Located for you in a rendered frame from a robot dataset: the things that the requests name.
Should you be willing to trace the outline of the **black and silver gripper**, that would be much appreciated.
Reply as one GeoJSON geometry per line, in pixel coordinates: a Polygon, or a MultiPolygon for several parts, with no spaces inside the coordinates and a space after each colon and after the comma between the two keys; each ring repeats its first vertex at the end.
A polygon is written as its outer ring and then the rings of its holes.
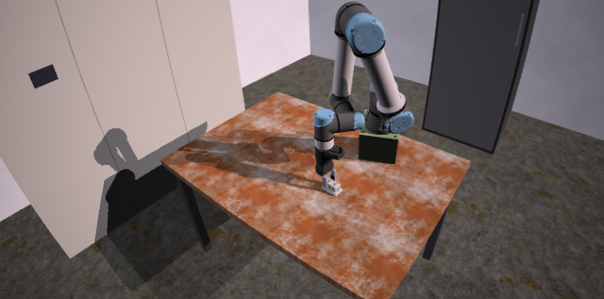
{"type": "Polygon", "coordinates": [[[336,181],[336,170],[333,159],[339,160],[344,156],[344,149],[338,145],[334,146],[334,138],[331,141],[315,141],[315,172],[323,177],[323,187],[327,189],[327,174],[331,171],[330,179],[336,181]],[[331,149],[330,149],[331,148],[331,149]]]}

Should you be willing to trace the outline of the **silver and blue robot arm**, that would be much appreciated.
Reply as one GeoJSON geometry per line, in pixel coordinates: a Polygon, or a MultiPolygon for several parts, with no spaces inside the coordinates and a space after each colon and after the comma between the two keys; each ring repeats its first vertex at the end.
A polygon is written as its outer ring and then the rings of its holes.
{"type": "Polygon", "coordinates": [[[354,111],[349,102],[355,57],[361,58],[371,82],[366,128],[378,135],[399,134],[409,129],[413,116],[405,96],[397,89],[386,58],[385,31],[380,20],[365,5],[348,2],[336,14],[334,33],[337,43],[329,102],[335,114],[328,108],[314,113],[314,138],[326,142],[334,138],[334,133],[363,129],[363,113],[354,111]]]}

